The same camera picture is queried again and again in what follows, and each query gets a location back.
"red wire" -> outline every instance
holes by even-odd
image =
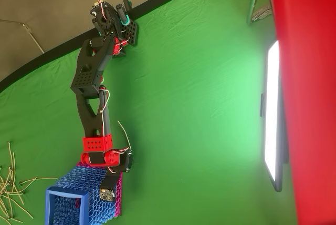
[[[103,13],[103,17],[104,17],[105,20],[107,21],[107,19],[106,19],[106,17],[105,17],[105,13],[104,13],[103,5],[101,4],[100,0],[98,0],[98,3],[100,4],[101,12]]]

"red fabric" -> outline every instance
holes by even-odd
[[[300,225],[336,224],[336,0],[274,0]]]

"black plastic part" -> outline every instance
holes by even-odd
[[[86,99],[98,98],[100,78],[108,61],[112,58],[114,38],[105,38],[103,46],[93,56],[90,40],[86,40],[78,54],[76,73],[71,89],[75,94],[82,94]]]
[[[132,152],[126,151],[124,154],[120,154],[120,163],[118,166],[111,167],[113,171],[128,172],[132,167],[133,155]]]
[[[118,4],[115,9],[117,10],[118,14],[119,14],[119,17],[120,19],[122,20],[122,22],[125,24],[127,23],[128,19],[126,17],[126,11],[125,11],[125,8],[124,6],[122,6],[122,4]]]
[[[122,30],[126,30],[123,32],[123,38],[129,39],[127,43],[133,46],[136,45],[138,38],[138,25],[130,19],[130,24],[127,26],[123,25]]]
[[[264,117],[265,116],[265,95],[261,94],[260,97],[260,116]]]
[[[120,172],[111,173],[108,169],[106,170],[106,176],[100,184],[100,189],[109,189],[114,191],[116,184],[120,178]]]
[[[110,54],[114,49],[114,38],[108,36],[105,38],[101,49],[94,56],[90,40],[86,40],[77,58],[76,73],[73,78],[71,89],[76,94],[78,114],[82,122],[85,136],[93,137],[97,135],[97,131],[102,128],[102,116],[93,112],[89,103],[89,99],[100,99],[99,109],[101,110],[106,101],[106,92],[99,90],[100,80],[103,70],[108,61],[112,58]],[[105,122],[105,135],[110,133],[107,109],[103,112]]]
[[[103,16],[99,4],[90,10],[90,14],[94,16],[92,23],[101,36],[112,35],[119,40],[123,40],[121,34],[122,24],[118,12],[107,2],[102,2],[102,6],[106,19]]]
[[[105,163],[104,152],[89,152],[90,163]]]
[[[92,48],[101,48],[104,45],[104,37],[94,37],[90,41],[90,45]]]
[[[124,7],[126,9],[126,12],[130,11],[132,9],[132,6],[128,0],[123,0],[124,2]]]

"dried twig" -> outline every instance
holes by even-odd
[[[0,216],[0,218],[4,219],[9,225],[11,225],[11,223],[6,218],[3,218],[2,216]]]
[[[33,219],[33,217],[31,216],[31,214],[26,209],[24,209],[23,207],[21,207],[15,200],[11,199],[10,197],[6,197],[6,196],[4,196],[4,197],[7,198],[7,199],[9,199],[9,200],[11,200],[15,204],[17,204],[19,208],[21,208],[23,211],[25,211]]]

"electrical wire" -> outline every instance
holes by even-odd
[[[121,49],[123,48],[123,45],[126,44],[130,39],[131,39],[131,33],[130,33],[130,36],[128,37],[127,40],[123,40],[123,41],[121,41],[120,43],[115,44],[115,46],[116,46],[116,45],[121,45],[121,47],[120,47],[119,50],[113,52],[113,54],[118,54],[118,53],[121,51]]]
[[[116,173],[116,171],[113,171],[109,166],[107,166],[107,168],[109,169],[109,171],[110,171],[111,173]]]
[[[130,147],[127,147],[126,149],[123,149],[123,150],[113,150],[112,152],[113,153],[118,153],[118,154],[124,154],[125,151],[127,151]]]
[[[109,99],[110,99],[110,92],[109,92],[107,89],[101,89],[101,88],[99,88],[99,90],[102,90],[102,91],[106,91],[106,92],[107,92],[107,99],[106,99],[105,105],[104,105],[104,107],[99,111],[99,112],[101,113],[101,119],[102,119],[102,123],[103,123],[103,130],[102,130],[102,132],[103,132],[103,137],[104,137],[104,136],[105,136],[105,125],[104,125],[104,114],[103,114],[103,112],[104,112],[104,110],[105,110],[105,108],[106,108],[106,106],[107,106],[107,102],[108,102]]]
[[[132,151],[132,148],[131,148],[131,144],[130,144],[130,141],[128,139],[128,136],[127,136],[127,133],[126,133],[126,130],[124,129],[124,127],[121,125],[121,123],[118,121],[120,127],[122,128],[122,130],[124,131],[124,134],[126,136],[126,139],[127,139],[127,142],[128,142],[128,146],[130,147],[130,151]]]
[[[101,0],[98,0],[98,3],[101,6],[101,12],[103,13],[103,17],[105,18],[105,20],[107,21],[106,17],[105,17],[105,13],[104,13],[104,9],[103,9],[103,3],[101,2]]]

